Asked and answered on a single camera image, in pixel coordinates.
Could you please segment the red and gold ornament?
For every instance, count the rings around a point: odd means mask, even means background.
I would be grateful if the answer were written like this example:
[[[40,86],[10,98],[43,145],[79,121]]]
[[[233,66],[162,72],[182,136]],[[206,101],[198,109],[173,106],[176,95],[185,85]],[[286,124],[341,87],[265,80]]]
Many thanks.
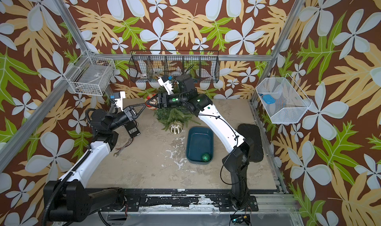
[[[157,96],[156,95],[153,95],[153,94],[149,94],[146,98],[145,98],[145,105],[148,109],[150,110],[156,110],[157,109],[157,106],[158,106],[158,99],[157,99]]]

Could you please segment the gold ribbed ornament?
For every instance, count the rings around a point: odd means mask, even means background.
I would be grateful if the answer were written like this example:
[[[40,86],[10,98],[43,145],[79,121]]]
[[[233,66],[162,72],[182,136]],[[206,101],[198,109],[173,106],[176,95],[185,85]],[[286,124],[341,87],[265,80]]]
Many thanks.
[[[183,123],[181,121],[173,121],[172,123],[170,123],[169,125],[169,130],[172,134],[180,134],[183,130]]]

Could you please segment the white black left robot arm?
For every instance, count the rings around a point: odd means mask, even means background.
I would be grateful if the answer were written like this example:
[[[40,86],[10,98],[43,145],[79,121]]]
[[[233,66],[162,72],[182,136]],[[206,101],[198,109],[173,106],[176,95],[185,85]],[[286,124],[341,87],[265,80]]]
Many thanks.
[[[124,205],[125,197],[121,188],[106,188],[88,193],[86,186],[98,165],[116,146],[119,136],[116,129],[133,123],[144,109],[145,104],[140,103],[129,105],[119,113],[94,108],[85,111],[93,140],[67,173],[44,186],[43,226],[48,222],[82,222],[104,207]]]

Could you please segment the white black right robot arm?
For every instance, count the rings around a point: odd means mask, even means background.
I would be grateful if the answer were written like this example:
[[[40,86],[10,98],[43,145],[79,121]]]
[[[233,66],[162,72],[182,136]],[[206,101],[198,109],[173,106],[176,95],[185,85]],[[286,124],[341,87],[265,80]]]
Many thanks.
[[[213,131],[228,152],[222,164],[231,175],[231,204],[237,211],[244,210],[250,197],[247,169],[254,141],[239,134],[219,113],[212,100],[207,95],[197,92],[190,75],[164,75],[158,78],[158,83],[166,92],[154,95],[146,105],[157,109],[183,106]]]

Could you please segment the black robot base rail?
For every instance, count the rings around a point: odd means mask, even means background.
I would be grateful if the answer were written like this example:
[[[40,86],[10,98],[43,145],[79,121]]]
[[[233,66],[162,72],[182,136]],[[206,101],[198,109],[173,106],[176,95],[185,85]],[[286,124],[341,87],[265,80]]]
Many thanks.
[[[233,197],[228,189],[128,189],[122,190],[122,203],[101,208],[103,212],[143,212],[148,208],[166,210],[200,208],[217,212],[232,212]]]

